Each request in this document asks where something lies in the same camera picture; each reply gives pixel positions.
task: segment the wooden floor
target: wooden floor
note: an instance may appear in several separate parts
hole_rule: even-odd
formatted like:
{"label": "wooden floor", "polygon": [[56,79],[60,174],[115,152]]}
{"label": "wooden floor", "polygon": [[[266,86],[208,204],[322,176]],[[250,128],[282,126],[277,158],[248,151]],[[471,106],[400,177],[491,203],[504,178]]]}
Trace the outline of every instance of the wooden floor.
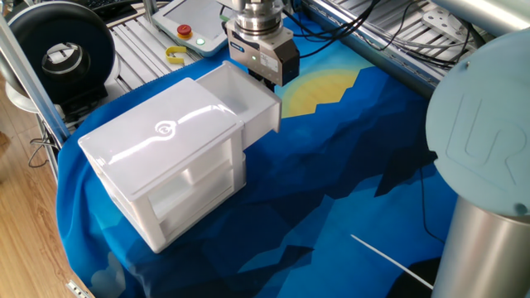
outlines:
{"label": "wooden floor", "polygon": [[[49,165],[32,169],[40,137],[34,114],[16,108],[0,77],[0,297],[74,297],[71,271],[55,220],[56,183]],[[34,164],[46,160],[41,150]]]}

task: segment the yellow pattern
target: yellow pattern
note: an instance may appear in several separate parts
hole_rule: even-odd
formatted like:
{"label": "yellow pattern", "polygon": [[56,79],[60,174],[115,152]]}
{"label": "yellow pattern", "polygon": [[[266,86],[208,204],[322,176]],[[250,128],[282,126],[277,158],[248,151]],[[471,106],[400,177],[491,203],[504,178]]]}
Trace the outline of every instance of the yellow pattern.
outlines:
{"label": "yellow pattern", "polygon": [[358,71],[321,70],[299,78],[283,95],[282,117],[307,115],[321,103],[338,103],[354,85]]}

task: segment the white cable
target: white cable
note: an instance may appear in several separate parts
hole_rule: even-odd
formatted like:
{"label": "white cable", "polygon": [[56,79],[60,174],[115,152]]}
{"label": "white cable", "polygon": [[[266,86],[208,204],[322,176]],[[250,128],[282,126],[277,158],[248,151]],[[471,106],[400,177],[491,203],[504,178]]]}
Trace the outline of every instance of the white cable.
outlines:
{"label": "white cable", "polygon": [[406,273],[408,273],[410,276],[416,278],[419,282],[421,282],[422,284],[424,284],[426,287],[428,287],[429,289],[433,289],[434,286],[432,286],[430,283],[426,282],[423,278],[419,277],[418,275],[416,275],[416,273],[408,270],[408,268],[406,268],[405,266],[403,266],[402,264],[394,261],[391,257],[387,256],[386,254],[380,252],[377,248],[374,248],[373,246],[371,246],[370,244],[366,243],[365,241],[359,239],[358,237],[356,237],[355,235],[351,234],[351,237],[353,237],[353,239],[359,241],[361,244],[363,244],[365,247],[367,248],[370,248],[371,250],[373,250],[374,252],[376,252],[379,256],[381,257],[384,257],[386,258],[387,260],[389,260],[392,264],[400,267],[403,271],[405,271]]}

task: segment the ur logo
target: ur logo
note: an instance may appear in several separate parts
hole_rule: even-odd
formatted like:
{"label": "ur logo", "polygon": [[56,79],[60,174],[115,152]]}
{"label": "ur logo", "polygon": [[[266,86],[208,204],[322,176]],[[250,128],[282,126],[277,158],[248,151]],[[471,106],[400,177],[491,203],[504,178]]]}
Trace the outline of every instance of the ur logo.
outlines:
{"label": "ur logo", "polygon": [[446,155],[476,175],[508,191],[526,174],[522,151],[527,134],[524,118],[510,112],[503,101],[485,101],[464,95],[460,101]]}

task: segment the metal bracket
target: metal bracket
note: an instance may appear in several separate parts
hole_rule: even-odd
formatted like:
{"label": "metal bracket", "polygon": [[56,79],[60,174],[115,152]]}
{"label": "metal bracket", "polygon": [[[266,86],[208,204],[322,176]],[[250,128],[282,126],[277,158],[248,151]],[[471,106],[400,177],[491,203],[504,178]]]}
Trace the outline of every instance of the metal bracket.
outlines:
{"label": "metal bracket", "polygon": [[422,22],[425,26],[442,34],[454,42],[464,42],[467,28],[455,16],[443,8],[432,9],[423,14]]}

